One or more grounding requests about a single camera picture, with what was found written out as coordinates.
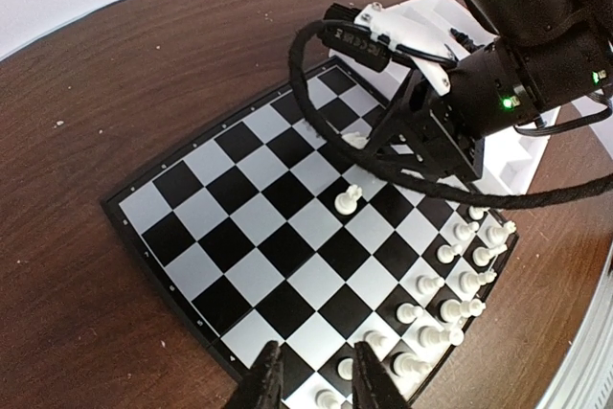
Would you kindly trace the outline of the white queen chess piece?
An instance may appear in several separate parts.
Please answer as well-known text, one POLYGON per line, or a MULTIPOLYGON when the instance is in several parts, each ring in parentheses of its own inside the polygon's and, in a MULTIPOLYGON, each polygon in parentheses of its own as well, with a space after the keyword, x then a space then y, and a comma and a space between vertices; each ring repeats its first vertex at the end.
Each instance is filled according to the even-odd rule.
POLYGON ((446 323, 454 323, 461 318, 478 317, 486 309, 486 304, 479 299, 457 301, 449 299, 440 307, 440 316, 446 323))

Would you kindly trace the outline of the white divided plastic tray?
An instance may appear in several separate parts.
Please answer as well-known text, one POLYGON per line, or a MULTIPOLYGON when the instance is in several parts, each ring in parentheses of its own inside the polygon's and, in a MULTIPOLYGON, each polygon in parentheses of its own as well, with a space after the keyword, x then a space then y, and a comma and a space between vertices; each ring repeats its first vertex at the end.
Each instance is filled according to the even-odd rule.
MULTIPOLYGON (((513 130, 514 125, 531 114, 520 104, 519 86, 503 75, 507 64, 503 60, 504 48, 495 44, 493 35, 455 0, 406 0, 388 8, 426 26, 458 59, 457 66, 447 72, 451 89, 444 96, 438 95, 421 74, 399 139, 406 141, 410 132, 436 131, 478 139, 479 178, 466 183, 482 193, 526 193, 548 141, 528 138, 513 130)), ((350 57, 330 51, 382 94, 383 108, 375 113, 373 129, 409 72, 416 69, 392 62, 377 73, 350 57)), ((368 143, 369 133, 349 133, 345 138, 362 148, 368 143)))

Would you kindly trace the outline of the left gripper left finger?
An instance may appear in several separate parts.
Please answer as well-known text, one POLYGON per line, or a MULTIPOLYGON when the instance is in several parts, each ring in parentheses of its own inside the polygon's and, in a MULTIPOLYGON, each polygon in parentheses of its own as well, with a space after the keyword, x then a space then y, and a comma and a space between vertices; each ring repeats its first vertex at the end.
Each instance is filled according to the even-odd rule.
POLYGON ((277 409, 281 407, 284 361, 277 341, 268 341, 234 393, 227 409, 277 409))

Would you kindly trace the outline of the white bishop chess piece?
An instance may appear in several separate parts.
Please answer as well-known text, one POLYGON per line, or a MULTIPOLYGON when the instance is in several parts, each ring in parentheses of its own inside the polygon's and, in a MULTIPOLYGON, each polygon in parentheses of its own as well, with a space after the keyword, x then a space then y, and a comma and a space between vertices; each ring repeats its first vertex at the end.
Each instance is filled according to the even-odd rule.
POLYGON ((464 342, 464 332, 461 329, 437 329, 432 326, 422 327, 418 333, 418 341, 424 348, 459 346, 464 342))

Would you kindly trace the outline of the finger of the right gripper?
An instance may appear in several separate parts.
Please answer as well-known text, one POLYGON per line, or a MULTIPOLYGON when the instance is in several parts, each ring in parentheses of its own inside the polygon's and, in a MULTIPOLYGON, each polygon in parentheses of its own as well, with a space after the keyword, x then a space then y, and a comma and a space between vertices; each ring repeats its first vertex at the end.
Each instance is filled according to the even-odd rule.
POLYGON ((396 170, 418 172, 430 180, 456 176, 472 182, 479 178, 478 139, 446 131, 410 132, 406 141, 399 137, 400 133, 395 133, 382 142, 380 134, 369 133, 368 144, 372 139, 381 142, 375 159, 396 170))

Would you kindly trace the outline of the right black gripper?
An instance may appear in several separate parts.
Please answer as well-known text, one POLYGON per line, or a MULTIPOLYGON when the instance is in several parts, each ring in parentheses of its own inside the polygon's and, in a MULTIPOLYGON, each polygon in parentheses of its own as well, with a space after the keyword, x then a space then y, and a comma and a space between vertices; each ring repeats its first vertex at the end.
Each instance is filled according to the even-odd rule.
MULTIPOLYGON (((612 112, 612 0, 464 0, 504 48, 503 75, 516 83, 530 112, 518 133, 558 134, 606 119, 612 112)), ((376 154, 404 127, 421 82, 412 70, 369 135, 376 154)))

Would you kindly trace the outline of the black grey chess board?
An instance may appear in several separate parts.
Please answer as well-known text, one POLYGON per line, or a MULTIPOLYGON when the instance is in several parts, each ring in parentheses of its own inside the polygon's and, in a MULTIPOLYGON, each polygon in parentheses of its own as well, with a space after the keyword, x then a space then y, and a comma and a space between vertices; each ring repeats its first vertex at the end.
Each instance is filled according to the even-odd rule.
POLYGON ((446 329, 441 304, 485 300, 493 283, 464 293, 463 272, 482 273, 472 253, 487 247, 488 211, 462 254, 440 263, 468 207, 378 180, 344 161, 304 120, 291 89, 279 86, 204 128, 185 146, 140 170, 102 201, 125 245, 193 335, 233 378, 243 377, 268 341, 284 358, 283 405, 312 408, 332 390, 352 406, 337 373, 369 330, 389 337, 385 365, 402 352, 432 365, 428 375, 395 377, 414 403, 451 355, 424 348, 422 327, 446 329), (337 195, 362 188, 356 211, 340 215, 337 195), (419 276, 444 278, 419 294, 419 276), (423 315, 396 317, 410 303, 423 315))

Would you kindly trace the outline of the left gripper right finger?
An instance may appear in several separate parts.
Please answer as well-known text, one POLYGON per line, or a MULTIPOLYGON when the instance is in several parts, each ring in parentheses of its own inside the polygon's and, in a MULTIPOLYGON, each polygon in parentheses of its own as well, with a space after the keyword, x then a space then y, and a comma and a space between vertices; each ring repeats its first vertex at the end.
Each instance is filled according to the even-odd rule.
POLYGON ((352 399, 354 408, 407 407, 406 400, 365 341, 354 344, 352 399))

